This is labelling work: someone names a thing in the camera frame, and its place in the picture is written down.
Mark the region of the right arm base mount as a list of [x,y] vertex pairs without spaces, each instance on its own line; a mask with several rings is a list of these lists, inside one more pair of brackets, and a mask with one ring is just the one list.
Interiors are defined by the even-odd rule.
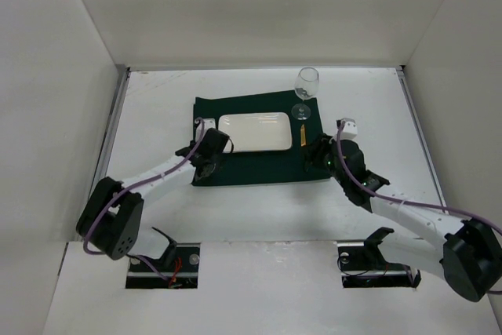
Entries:
[[380,244],[395,231],[382,227],[366,239],[337,243],[337,267],[345,289],[412,288],[421,282],[420,270],[384,259]]

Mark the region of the clear wine glass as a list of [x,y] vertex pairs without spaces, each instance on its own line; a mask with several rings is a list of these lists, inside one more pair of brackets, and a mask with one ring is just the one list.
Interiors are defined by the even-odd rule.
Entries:
[[294,92],[300,99],[298,104],[292,107],[291,114],[297,120],[307,120],[311,116],[311,109],[306,101],[314,98],[318,92],[320,74],[313,67],[303,67],[294,84]]

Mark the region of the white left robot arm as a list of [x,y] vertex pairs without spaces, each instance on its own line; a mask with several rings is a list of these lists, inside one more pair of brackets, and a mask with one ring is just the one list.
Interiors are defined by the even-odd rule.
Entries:
[[76,224],[89,255],[137,259],[152,271],[170,267],[177,243],[156,227],[142,225],[143,211],[170,192],[210,177],[231,138],[218,129],[202,130],[197,140],[160,165],[135,177],[101,179]]

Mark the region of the white rectangular plate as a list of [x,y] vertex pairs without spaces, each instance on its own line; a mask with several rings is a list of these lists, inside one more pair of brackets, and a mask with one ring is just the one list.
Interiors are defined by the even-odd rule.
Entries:
[[222,115],[217,128],[230,137],[225,153],[287,151],[293,145],[289,116],[284,112]]

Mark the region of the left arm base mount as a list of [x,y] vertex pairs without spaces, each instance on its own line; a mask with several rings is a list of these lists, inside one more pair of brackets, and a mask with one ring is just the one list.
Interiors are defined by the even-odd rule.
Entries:
[[178,243],[157,228],[140,231],[126,275],[127,289],[196,289],[201,245]]

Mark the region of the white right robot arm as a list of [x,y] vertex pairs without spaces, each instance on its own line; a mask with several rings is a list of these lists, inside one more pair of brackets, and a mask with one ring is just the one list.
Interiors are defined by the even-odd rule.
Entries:
[[375,241],[380,258],[429,271],[472,302],[497,293],[500,227],[463,210],[407,198],[389,180],[366,168],[364,154],[352,140],[321,133],[313,142],[303,142],[301,151],[305,168],[329,173],[352,204],[417,235],[416,240],[388,251]]

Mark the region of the dark green cloth napkin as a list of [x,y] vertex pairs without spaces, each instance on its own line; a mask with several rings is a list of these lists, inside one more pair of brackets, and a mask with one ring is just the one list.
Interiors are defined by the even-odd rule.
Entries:
[[[218,119],[222,115],[284,112],[291,115],[299,98],[292,90],[234,96],[219,99],[195,98],[193,117]],[[300,149],[300,121],[289,119],[293,131],[293,146],[287,151],[263,151],[232,154],[222,159],[221,166],[210,177],[193,181],[195,187],[242,186],[256,184],[283,184],[328,180],[329,173],[322,169],[304,169]]]

